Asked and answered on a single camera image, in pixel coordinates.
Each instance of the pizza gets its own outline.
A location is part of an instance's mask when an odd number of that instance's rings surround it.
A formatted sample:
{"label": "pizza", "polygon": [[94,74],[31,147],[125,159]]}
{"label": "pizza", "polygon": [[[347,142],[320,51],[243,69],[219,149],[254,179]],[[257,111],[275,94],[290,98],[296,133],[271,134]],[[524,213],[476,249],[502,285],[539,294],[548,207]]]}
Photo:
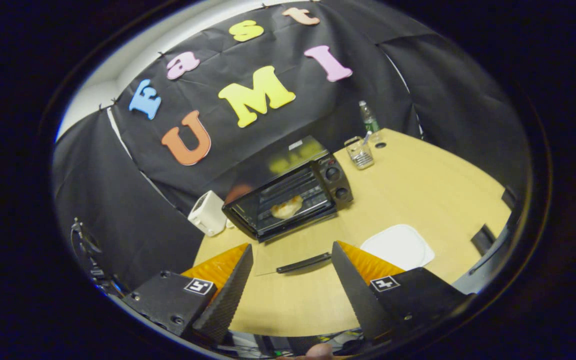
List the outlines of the pizza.
{"label": "pizza", "polygon": [[290,200],[282,203],[281,205],[273,205],[270,208],[270,214],[277,219],[290,219],[294,214],[302,208],[304,199],[297,195]]}

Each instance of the white wall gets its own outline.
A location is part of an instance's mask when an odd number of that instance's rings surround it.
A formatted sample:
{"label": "white wall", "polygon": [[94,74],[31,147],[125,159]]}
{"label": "white wall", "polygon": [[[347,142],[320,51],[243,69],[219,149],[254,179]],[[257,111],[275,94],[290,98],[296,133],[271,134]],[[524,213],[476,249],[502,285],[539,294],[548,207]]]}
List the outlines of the white wall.
{"label": "white wall", "polygon": [[116,98],[120,93],[121,91],[117,88],[117,82],[114,79],[99,84],[91,84],[77,92],[63,116],[57,132],[57,139],[77,121],[98,110],[100,104],[102,108],[112,105],[112,98]]}
{"label": "white wall", "polygon": [[157,57],[190,36],[238,14],[304,0],[204,0],[156,23],[117,49],[85,80],[66,110],[57,139],[83,117],[112,104],[112,98]]}

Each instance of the wooden table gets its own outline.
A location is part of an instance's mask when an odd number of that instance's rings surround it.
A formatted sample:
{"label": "wooden table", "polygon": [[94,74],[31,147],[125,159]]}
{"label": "wooden table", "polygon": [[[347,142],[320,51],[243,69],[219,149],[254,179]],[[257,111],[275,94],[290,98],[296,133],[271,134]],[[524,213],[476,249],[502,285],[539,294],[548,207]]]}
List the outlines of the wooden table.
{"label": "wooden table", "polygon": [[204,237],[195,265],[244,242],[253,246],[253,269],[231,330],[307,337],[357,328],[329,261],[309,271],[270,272],[331,251],[336,240],[359,247],[386,228],[410,225],[434,250],[435,258],[425,268],[452,283],[481,257],[471,243],[478,230],[487,224],[499,235],[510,209],[501,200],[503,186],[494,178],[414,137],[389,129],[379,134],[387,146],[371,145],[375,164],[365,170],[352,165],[345,148],[334,153],[354,195],[352,205],[337,217],[268,244],[258,244],[237,228]]}

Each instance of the blue letter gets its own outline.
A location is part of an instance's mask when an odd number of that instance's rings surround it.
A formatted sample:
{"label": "blue letter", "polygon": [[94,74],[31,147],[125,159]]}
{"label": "blue letter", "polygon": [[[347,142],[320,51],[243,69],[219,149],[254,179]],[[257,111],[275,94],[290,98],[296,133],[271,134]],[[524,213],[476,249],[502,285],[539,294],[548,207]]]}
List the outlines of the blue letter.
{"label": "blue letter", "polygon": [[139,83],[137,91],[135,91],[130,105],[128,105],[128,110],[137,109],[140,112],[144,112],[148,115],[148,119],[155,119],[155,114],[157,114],[157,109],[160,108],[162,104],[162,98],[157,96],[157,90],[147,87],[151,83],[150,79],[144,79]]}

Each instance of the white plate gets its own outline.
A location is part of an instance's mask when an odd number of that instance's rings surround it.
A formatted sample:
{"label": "white plate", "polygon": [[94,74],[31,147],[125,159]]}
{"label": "white plate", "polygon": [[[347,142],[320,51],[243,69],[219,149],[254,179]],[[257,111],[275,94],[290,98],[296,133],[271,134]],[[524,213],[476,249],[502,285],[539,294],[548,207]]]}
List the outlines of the white plate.
{"label": "white plate", "polygon": [[435,258],[435,252],[418,231],[403,223],[373,235],[360,249],[404,271],[423,267]]}

